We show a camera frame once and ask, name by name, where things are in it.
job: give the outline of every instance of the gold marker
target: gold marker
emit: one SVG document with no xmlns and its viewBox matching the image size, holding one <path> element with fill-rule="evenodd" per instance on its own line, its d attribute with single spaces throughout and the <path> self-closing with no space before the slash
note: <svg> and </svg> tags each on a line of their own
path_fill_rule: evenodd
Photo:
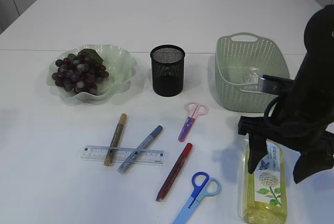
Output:
<svg viewBox="0 0 334 224">
<path fill-rule="evenodd" d="M 122 131 L 123 131 L 125 122 L 126 122 L 126 114 L 122 113 L 121 118 L 120 118 L 120 120 L 117 124 L 114 136 L 111 140 L 110 147 L 117 147 L 118 146 L 118 142 L 120 142 L 120 138 L 121 138 L 121 135 L 122 135 Z M 110 149 L 108 150 L 108 153 L 106 154 L 105 160 L 104 160 L 104 165 L 105 166 L 111 166 L 114 154 L 115 154 L 115 150 L 110 150 Z"/>
</svg>

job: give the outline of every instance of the bottle label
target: bottle label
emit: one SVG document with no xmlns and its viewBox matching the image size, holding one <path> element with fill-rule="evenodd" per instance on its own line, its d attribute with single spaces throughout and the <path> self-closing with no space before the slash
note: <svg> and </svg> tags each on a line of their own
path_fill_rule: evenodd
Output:
<svg viewBox="0 0 334 224">
<path fill-rule="evenodd" d="M 254 172 L 255 201 L 281 207 L 281 152 L 272 142 L 267 142 L 267 149 Z"/>
</svg>

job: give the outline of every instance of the marker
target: marker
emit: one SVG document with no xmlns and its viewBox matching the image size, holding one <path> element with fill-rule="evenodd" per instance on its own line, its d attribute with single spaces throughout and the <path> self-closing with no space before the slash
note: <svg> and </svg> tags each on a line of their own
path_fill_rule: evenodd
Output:
<svg viewBox="0 0 334 224">
<path fill-rule="evenodd" d="M 140 157 L 142 154 L 142 149 L 146 149 L 149 147 L 149 145 L 152 144 L 152 142 L 155 140 L 155 138 L 160 134 L 162 131 L 162 126 L 157 126 L 156 129 L 153 130 L 152 133 L 149 134 L 149 136 L 146 137 L 146 139 L 136 148 L 136 151 L 133 151 L 129 157 L 126 158 L 126 160 L 122 163 L 122 165 L 117 169 L 117 171 L 120 174 L 124 174 L 131 166 L 132 164 Z"/>
<path fill-rule="evenodd" d="M 167 195 L 168 191 L 171 189 L 178 173 L 180 172 L 184 162 L 188 158 L 188 155 L 190 154 L 190 151 L 192 150 L 192 147 L 193 147 L 193 144 L 188 143 L 185 146 L 185 148 L 183 149 L 183 151 L 180 154 L 179 158 L 177 159 L 175 165 L 173 166 L 172 171 L 169 173 L 167 179 L 163 183 L 163 185 L 162 185 L 162 187 L 161 187 L 161 189 L 158 193 L 158 196 L 157 196 L 157 199 L 156 199 L 157 202 L 162 201 L 166 197 L 166 195 Z"/>
<path fill-rule="evenodd" d="M 110 147 L 117 147 L 118 146 L 118 142 L 120 142 L 120 138 L 123 132 L 123 128 L 126 122 L 126 114 L 122 113 L 120 120 L 117 124 L 115 133 L 113 138 L 111 139 L 111 143 L 110 143 Z M 105 160 L 104 160 L 104 165 L 105 166 L 111 166 L 111 163 L 113 162 L 113 157 L 115 154 L 115 150 L 108 150 L 106 156 L 105 156 Z"/>
</svg>

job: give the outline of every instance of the red marker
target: red marker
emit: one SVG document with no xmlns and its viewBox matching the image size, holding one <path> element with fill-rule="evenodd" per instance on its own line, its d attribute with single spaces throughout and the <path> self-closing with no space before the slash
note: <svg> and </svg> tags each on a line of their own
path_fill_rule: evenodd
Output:
<svg viewBox="0 0 334 224">
<path fill-rule="evenodd" d="M 156 199 L 157 202 L 162 201 L 166 197 L 166 195 L 167 195 L 168 191 L 171 189 L 178 173 L 180 172 L 184 162 L 186 161 L 192 147 L 193 147 L 193 144 L 188 143 L 186 145 L 186 147 L 183 149 L 183 151 L 180 154 L 179 158 L 177 159 L 175 165 L 173 166 L 172 171 L 169 173 L 167 179 L 163 183 L 163 185 L 162 185 L 162 187 L 161 187 L 161 189 L 158 193 L 158 196 L 157 196 L 157 199 Z"/>
</svg>

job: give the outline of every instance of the bottle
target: bottle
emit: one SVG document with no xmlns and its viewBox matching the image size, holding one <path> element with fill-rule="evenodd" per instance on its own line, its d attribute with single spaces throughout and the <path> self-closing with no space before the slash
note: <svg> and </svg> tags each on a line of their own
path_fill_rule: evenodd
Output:
<svg viewBox="0 0 334 224">
<path fill-rule="evenodd" d="M 268 154 L 250 174 L 247 146 L 242 211 L 246 223 L 283 224 L 288 216 L 283 152 L 272 142 L 267 142 L 267 148 Z"/>
</svg>

